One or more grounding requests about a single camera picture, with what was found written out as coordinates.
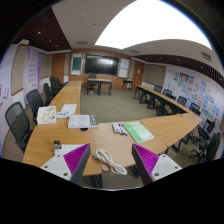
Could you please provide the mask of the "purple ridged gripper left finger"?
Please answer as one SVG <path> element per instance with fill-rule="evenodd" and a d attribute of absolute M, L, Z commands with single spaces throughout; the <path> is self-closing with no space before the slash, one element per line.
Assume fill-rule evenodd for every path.
<path fill-rule="evenodd" d="M 72 183 L 79 184 L 90 152 L 89 143 L 80 145 L 79 148 L 65 155 L 54 154 L 41 168 Z"/>

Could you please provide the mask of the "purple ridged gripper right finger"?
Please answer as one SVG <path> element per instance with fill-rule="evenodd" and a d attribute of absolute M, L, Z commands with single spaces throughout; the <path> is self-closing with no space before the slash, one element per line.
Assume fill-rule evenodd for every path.
<path fill-rule="evenodd" d="M 132 144 L 132 156 L 135 160 L 143 185 L 148 185 L 181 170 L 181 167 L 168 155 L 157 155 L 137 144 Z"/>

